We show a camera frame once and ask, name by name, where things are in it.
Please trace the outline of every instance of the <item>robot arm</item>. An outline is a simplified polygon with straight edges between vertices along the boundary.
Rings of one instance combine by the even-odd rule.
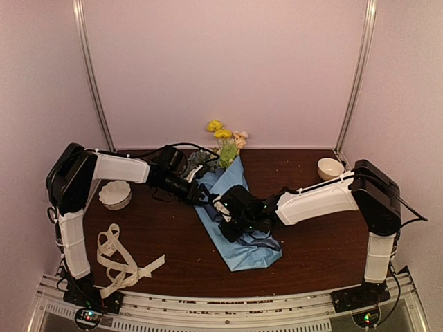
[[[205,187],[194,180],[198,172],[187,179],[175,174],[183,152],[171,145],[157,151],[149,161],[86,150],[71,143],[60,156],[46,179],[49,201],[52,203],[50,218],[54,221],[57,244],[62,251],[68,279],[68,291],[64,300],[99,311],[118,313],[121,293],[115,292],[102,301],[93,277],[84,245],[83,215],[94,180],[123,180],[147,183],[176,196],[186,204],[198,205],[205,195]]]
[[[299,190],[285,189],[265,201],[235,186],[213,204],[224,216],[220,228],[230,241],[249,229],[268,232],[278,221],[295,225],[324,214],[360,210],[370,235],[364,280],[380,284],[401,227],[398,195],[394,181],[367,160],[360,160],[353,171],[337,178]]]
[[[72,158],[72,166],[63,172],[64,160]],[[122,158],[97,151],[85,151],[80,146],[69,145],[48,177],[50,199],[58,212],[60,240],[67,268],[74,279],[90,272],[84,246],[83,215],[89,188],[94,180],[124,180],[145,183],[150,172],[147,162]]]

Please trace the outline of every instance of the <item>metal frame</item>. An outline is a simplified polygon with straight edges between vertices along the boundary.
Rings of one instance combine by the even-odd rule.
[[[408,303],[409,318],[416,332],[428,331],[415,285],[409,273],[398,275],[401,296]],[[45,313],[72,319],[78,307],[63,302],[63,293],[56,288],[59,277],[44,275],[37,290],[28,332],[40,332]],[[387,278],[391,300],[397,298],[397,285]],[[66,282],[60,283],[66,288]],[[111,331],[176,331],[176,332],[287,332],[331,331],[330,320],[349,315],[336,314],[331,290],[270,297],[199,298],[173,297],[123,291],[119,315],[105,315],[102,324]]]
[[[352,116],[354,115],[357,100],[359,98],[361,83],[363,81],[363,74],[365,72],[366,64],[368,63],[368,55],[372,44],[376,13],[377,0],[368,0],[366,5],[366,16],[363,26],[363,34],[361,36],[361,45],[359,58],[357,61],[357,68],[354,75],[354,81],[352,83],[351,94],[347,102],[345,118],[343,119],[343,125],[341,127],[340,135],[335,147],[335,151],[338,156],[343,155],[343,145],[345,143],[346,135],[350,127]]]
[[[73,0],[75,22],[77,24],[78,34],[80,37],[80,43],[82,45],[84,65],[86,67],[89,88],[93,98],[96,113],[100,122],[100,128],[102,129],[103,136],[105,137],[107,147],[110,151],[115,151],[114,142],[111,137],[111,132],[106,121],[105,112],[103,110],[102,101],[98,90],[97,80],[93,69],[93,62],[91,58],[91,51],[89,48],[88,34],[86,23],[83,13],[83,0]],[[361,90],[361,83],[363,81],[363,74],[368,62],[368,55],[372,43],[372,35],[374,32],[375,16],[377,11],[377,0],[368,0],[366,5],[366,16],[363,25],[363,34],[361,37],[361,45],[359,51],[359,57],[357,61],[357,67],[354,74],[354,81],[352,84],[351,94],[347,103],[347,109],[343,124],[341,127],[340,135],[334,151],[340,160],[344,160],[342,154],[343,144],[346,139],[347,132],[350,127],[351,119],[356,107],[356,102]]]
[[[100,99],[96,75],[94,73],[94,68],[92,64],[91,51],[89,49],[88,34],[83,13],[83,0],[73,0],[73,8],[78,35],[80,38],[80,43],[82,45],[84,66],[86,67],[89,89],[91,90],[91,96],[100,123],[100,128],[102,129],[103,136],[105,137],[108,150],[115,151],[116,148],[114,146],[114,142],[112,141],[111,132],[106,121],[105,113],[103,111],[102,100]]]

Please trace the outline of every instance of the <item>metal platform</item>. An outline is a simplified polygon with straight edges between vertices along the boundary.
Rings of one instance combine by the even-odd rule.
[[[394,315],[378,331],[428,331],[414,283],[400,274],[401,301]],[[29,332],[77,331],[76,306],[63,302],[56,288],[59,277],[44,275],[37,291]],[[387,313],[397,298],[397,285],[387,280],[391,300],[381,305]],[[66,283],[60,284],[65,289]],[[352,325],[352,313],[335,313],[332,290],[298,295],[250,298],[170,297],[123,291],[119,315],[105,315],[95,330],[120,332],[328,332],[362,331]]]

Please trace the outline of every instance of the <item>brown table surface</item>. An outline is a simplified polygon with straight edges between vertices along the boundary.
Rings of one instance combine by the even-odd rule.
[[[330,150],[247,149],[242,151],[250,191],[265,198],[282,187],[298,189],[321,182],[316,163],[334,157]],[[259,270],[230,272],[196,212],[173,201],[152,198],[147,185],[131,184],[132,201],[120,211],[107,210],[97,195],[85,216],[84,231],[91,268],[99,286],[108,286],[106,268],[96,260],[97,236],[111,223],[138,266],[165,254],[165,265],[128,291],[191,297],[251,297],[322,291],[361,282],[368,231],[360,212],[339,212],[281,225],[274,232],[283,257]]]

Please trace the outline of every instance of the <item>artificial flower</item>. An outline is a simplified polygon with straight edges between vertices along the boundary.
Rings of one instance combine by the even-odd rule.
[[[233,135],[233,133],[227,129],[218,129],[214,136],[215,138],[230,138]]]
[[[246,139],[248,137],[249,135],[245,131],[234,131],[234,141],[238,149],[243,149],[243,147],[246,145]]]
[[[212,120],[211,122],[209,122],[208,126],[206,127],[206,130],[210,131],[210,132],[214,132],[214,131],[217,131],[221,128],[223,128],[223,123],[221,123],[218,120]]]

